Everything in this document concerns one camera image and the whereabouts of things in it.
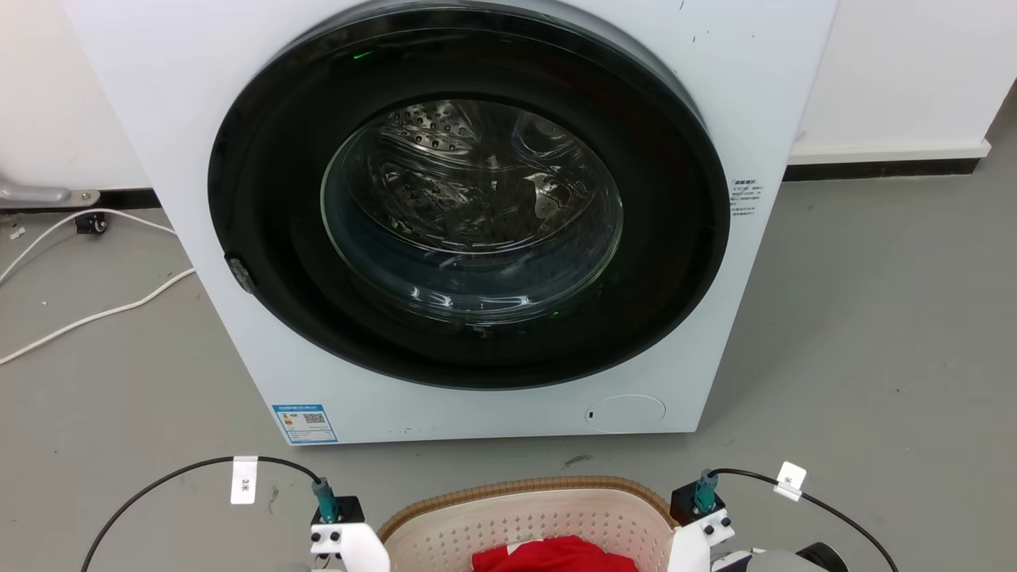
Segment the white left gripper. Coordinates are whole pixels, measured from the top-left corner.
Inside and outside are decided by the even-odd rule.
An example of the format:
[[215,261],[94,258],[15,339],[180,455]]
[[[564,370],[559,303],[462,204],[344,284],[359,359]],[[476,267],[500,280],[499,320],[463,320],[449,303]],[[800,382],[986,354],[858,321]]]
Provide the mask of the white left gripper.
[[368,524],[312,524],[310,536],[310,553],[341,560],[346,571],[392,571],[388,551]]

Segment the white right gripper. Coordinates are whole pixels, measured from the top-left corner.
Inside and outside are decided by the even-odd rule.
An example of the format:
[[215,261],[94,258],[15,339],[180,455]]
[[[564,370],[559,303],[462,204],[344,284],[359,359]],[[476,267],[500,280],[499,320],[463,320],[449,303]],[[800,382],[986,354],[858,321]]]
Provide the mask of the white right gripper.
[[705,515],[673,530],[666,570],[711,571],[711,551],[735,536],[726,509]]

